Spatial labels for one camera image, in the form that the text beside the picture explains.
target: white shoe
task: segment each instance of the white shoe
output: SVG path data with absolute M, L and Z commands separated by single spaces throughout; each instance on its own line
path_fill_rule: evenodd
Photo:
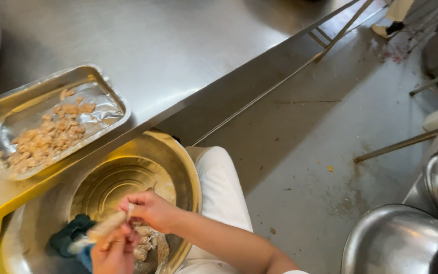
M 389 38 L 388 34 L 386 33 L 386 27 L 372 24 L 371 29 L 374 31 L 374 33 L 378 34 L 379 36 L 386 38 L 386 39 Z

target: hand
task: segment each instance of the hand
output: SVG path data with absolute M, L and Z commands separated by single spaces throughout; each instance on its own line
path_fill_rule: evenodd
M 119 208 L 128 211 L 129 203 L 134 204 L 132 217 L 143 220 L 147 225 L 164 234 L 171 233 L 174 220 L 183 212 L 167 200 L 152 191 L 138 192 L 125 196 L 119 203 Z M 129 225 L 123 226 L 123 231 L 130 230 Z
M 109 237 L 102 237 L 90 251 L 94 274 L 132 274 L 133 248 L 138 244 L 136 232 L 125 234 L 121 228 Z

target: dark green towel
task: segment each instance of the dark green towel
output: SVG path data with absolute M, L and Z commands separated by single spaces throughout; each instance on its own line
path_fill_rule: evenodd
M 75 257 L 75 254 L 69 253 L 69 245 L 79 235 L 85 235 L 89 228 L 94 226 L 95 223 L 96 222 L 91 221 L 88 215 L 76 215 L 76 217 L 68 225 L 50 237 L 50 246 L 57 250 L 62 257 Z

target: dirty floor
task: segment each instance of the dirty floor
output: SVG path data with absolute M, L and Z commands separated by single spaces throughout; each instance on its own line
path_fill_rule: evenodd
M 356 10 L 321 28 L 332 35 Z M 230 153 L 254 231 L 309 273 L 340 272 L 355 221 L 373 207 L 401 202 L 429 145 L 352 161 L 421 133 L 425 116 L 438 109 L 429 91 L 408 96 L 427 81 L 422 47 L 407 55 L 406 34 L 386 43 L 368 28 L 384 12 L 199 144 Z

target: white pants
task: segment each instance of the white pants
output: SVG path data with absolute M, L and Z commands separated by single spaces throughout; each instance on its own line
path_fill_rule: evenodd
M 202 215 L 252 232 L 251 220 L 233 160 L 221 147 L 186 147 L 202 188 Z M 216 256 L 192 246 L 179 274 L 239 273 Z M 291 271 L 289 274 L 306 274 Z
M 396 22 L 402 22 L 415 0 L 394 0 L 385 17 Z

